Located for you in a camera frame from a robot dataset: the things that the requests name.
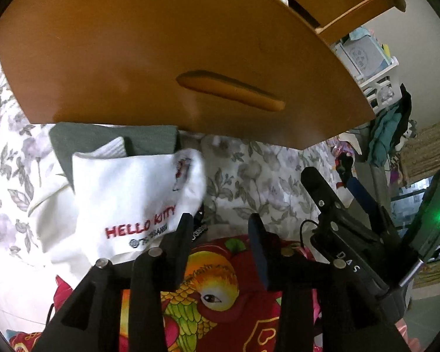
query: wall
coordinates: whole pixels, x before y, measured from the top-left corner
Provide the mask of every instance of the wall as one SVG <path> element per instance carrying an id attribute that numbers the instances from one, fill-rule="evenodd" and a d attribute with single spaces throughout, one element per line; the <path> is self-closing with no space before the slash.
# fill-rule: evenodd
<path id="1" fill-rule="evenodd" d="M 426 0 L 406 0 L 405 13 L 396 8 L 368 22 L 381 43 L 399 61 L 398 75 L 412 95 L 418 128 L 440 121 L 440 19 Z"/>

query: teal cloth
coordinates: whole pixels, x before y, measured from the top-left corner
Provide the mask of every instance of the teal cloth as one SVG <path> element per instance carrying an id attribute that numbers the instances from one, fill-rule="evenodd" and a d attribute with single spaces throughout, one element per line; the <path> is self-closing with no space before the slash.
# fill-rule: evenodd
<path id="1" fill-rule="evenodd" d="M 399 105 L 395 104 L 388 111 L 382 111 L 378 114 L 372 131 L 372 141 L 368 145 L 367 162 L 369 164 L 377 167 L 385 165 L 391 149 L 391 139 L 402 118 L 402 114 L 396 112 L 398 108 Z"/>
<path id="2" fill-rule="evenodd" d="M 357 29 L 352 30 L 352 32 L 350 32 L 348 34 L 348 36 L 350 37 L 351 41 L 357 41 L 360 38 L 365 37 L 366 35 L 372 36 L 372 33 L 370 33 L 363 26 L 359 26 Z"/>
<path id="3" fill-rule="evenodd" d="M 7 342 L 10 342 L 10 340 L 12 339 L 13 336 L 16 336 L 17 334 L 19 334 L 21 331 L 12 331 L 11 329 L 7 329 L 5 331 L 5 339 L 7 340 Z"/>

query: wooden dresser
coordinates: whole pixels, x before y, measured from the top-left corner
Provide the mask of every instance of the wooden dresser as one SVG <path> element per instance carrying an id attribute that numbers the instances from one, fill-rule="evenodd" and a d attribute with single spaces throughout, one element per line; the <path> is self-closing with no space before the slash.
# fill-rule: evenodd
<path id="1" fill-rule="evenodd" d="M 404 0 L 13 0 L 0 61 L 31 122 L 303 149 L 374 117 L 329 44 L 392 6 Z"/>

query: black cable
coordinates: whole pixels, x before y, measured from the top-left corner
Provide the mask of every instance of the black cable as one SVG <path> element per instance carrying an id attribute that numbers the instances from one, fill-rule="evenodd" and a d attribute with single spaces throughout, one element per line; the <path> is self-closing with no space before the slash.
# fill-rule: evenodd
<path id="1" fill-rule="evenodd" d="M 302 224 L 300 225 L 300 244 L 302 247 L 304 247 L 304 244 L 303 244 L 303 225 L 305 225 L 305 223 L 307 223 L 307 222 L 311 222 L 311 223 L 315 224 L 316 226 L 319 226 L 318 223 L 313 220 L 305 220 L 302 222 Z"/>
<path id="2" fill-rule="evenodd" d="M 53 310 L 53 308 L 54 308 L 54 303 L 52 303 L 52 304 L 50 305 L 49 312 L 47 313 L 47 319 L 46 319 L 46 321 L 45 321 L 45 324 L 46 324 L 46 325 L 50 322 L 50 315 L 52 314 L 52 310 Z"/>

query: bed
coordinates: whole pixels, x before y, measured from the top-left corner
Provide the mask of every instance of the bed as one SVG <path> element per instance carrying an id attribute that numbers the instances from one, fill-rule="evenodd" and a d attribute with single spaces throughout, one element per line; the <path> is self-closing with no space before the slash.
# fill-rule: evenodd
<path id="1" fill-rule="evenodd" d="M 46 308 L 55 290 L 52 267 L 42 257 L 39 240 L 33 234 L 27 214 L 35 192 L 46 183 L 57 163 L 48 137 L 51 127 L 51 124 L 29 123 L 0 64 L 2 332 L 19 327 L 27 332 L 42 329 Z M 332 187 L 336 186 L 338 176 L 333 168 L 334 158 L 324 142 L 298 151 L 186 132 L 181 133 L 181 140 L 186 146 L 200 149 L 205 159 L 205 221 L 210 229 L 227 223 L 230 224 L 227 231 L 241 232 L 250 214 L 257 212 L 269 229 L 284 239 L 296 239 L 300 223 L 305 219 L 316 220 L 319 213 L 299 183 L 300 171 L 312 165 Z M 27 304 L 16 304 L 18 292 L 27 296 Z"/>

